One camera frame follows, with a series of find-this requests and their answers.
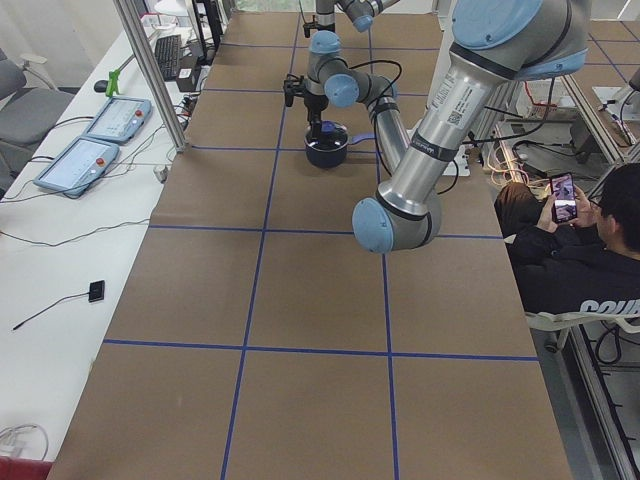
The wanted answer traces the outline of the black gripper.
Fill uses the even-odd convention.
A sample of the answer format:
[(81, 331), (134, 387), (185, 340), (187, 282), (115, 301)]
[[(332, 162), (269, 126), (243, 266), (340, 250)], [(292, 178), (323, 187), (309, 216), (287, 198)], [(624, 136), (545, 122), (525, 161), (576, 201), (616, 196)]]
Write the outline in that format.
[(304, 94), (304, 105), (307, 109), (307, 121), (312, 131), (320, 131), (322, 112), (328, 107), (328, 99), (324, 94), (315, 94), (309, 90)]

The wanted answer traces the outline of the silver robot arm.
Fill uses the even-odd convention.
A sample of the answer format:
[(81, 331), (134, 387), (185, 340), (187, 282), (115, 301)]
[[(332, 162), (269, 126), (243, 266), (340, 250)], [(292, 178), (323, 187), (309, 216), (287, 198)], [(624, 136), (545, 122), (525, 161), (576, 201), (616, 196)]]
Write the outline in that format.
[(436, 184), (494, 91), (506, 82), (578, 71), (592, 10), (589, 1), (457, 2), (449, 69), (409, 132), (390, 80), (356, 71), (342, 57), (340, 38), (329, 27), (335, 5), (319, 4), (305, 89), (324, 103), (361, 103), (368, 110), (391, 176), (374, 197), (358, 202), (352, 227), (359, 244), (375, 253), (414, 249), (434, 238), (441, 224)]
[(387, 8), (398, 3), (398, 0), (319, 0), (315, 2), (315, 14), (311, 22), (304, 23), (305, 35), (310, 32), (335, 31), (335, 9), (341, 10), (352, 22), (358, 32), (369, 30), (373, 19)]

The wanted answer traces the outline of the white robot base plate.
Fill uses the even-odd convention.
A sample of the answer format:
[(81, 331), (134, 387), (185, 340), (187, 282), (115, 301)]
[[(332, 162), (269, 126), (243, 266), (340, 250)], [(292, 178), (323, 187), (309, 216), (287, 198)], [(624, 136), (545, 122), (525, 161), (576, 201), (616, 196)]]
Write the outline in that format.
[(461, 146), (454, 159), (447, 164), (446, 169), (442, 175), (444, 177), (467, 177), (470, 175), (470, 169), (468, 165), (468, 154), (466, 148)]

